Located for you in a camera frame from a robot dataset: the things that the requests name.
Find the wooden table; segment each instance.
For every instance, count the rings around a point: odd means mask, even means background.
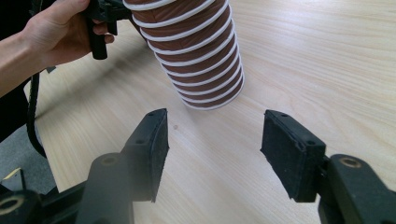
[[[135,203],[136,223],[319,223],[318,204],[291,201],[260,153],[266,109],[299,120],[328,156],[369,162],[396,189],[395,2],[230,4],[246,83],[220,109],[186,107],[128,21],[108,59],[42,74],[36,126],[60,190],[163,107],[170,151],[157,202]]]

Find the black cable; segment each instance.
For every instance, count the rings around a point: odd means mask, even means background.
[[[47,158],[46,152],[44,151],[44,148],[41,146],[40,142],[37,139],[37,135],[35,134],[35,109],[37,107],[39,82],[40,82],[40,75],[38,73],[31,77],[26,128],[27,128],[27,135],[29,137],[30,142],[32,143],[32,146],[41,156]]]

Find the hand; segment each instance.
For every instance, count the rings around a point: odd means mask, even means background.
[[[91,51],[86,18],[79,14],[89,3],[57,0],[33,16],[21,32],[0,41],[0,97],[46,67],[69,63]],[[94,22],[93,31],[112,43],[114,36],[106,35],[106,23]]]
[[[90,0],[57,0],[51,7],[38,13],[22,31],[31,47],[46,66],[68,63],[88,54],[90,43],[86,19],[78,14],[87,8]],[[107,33],[104,22],[94,21],[93,31],[97,35]],[[113,35],[105,41],[112,43]]]

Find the finger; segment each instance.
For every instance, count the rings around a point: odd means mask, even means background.
[[[93,32],[96,35],[104,35],[106,33],[108,33],[107,31],[107,24],[105,22],[102,22],[100,24],[96,24],[93,26]]]
[[[90,0],[57,0],[49,7],[52,21],[66,24],[74,15],[88,7]]]
[[[105,35],[105,42],[111,44],[114,42],[114,35]]]

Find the wood grain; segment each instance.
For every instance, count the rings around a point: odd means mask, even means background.
[[[128,21],[108,59],[88,55],[42,74],[36,125],[60,190],[163,107],[170,151],[157,202],[135,203],[136,223],[319,223],[318,205],[289,200],[259,151],[266,109],[299,120],[327,155],[369,162],[396,189],[395,2],[230,4],[247,80],[220,109],[184,106]]]

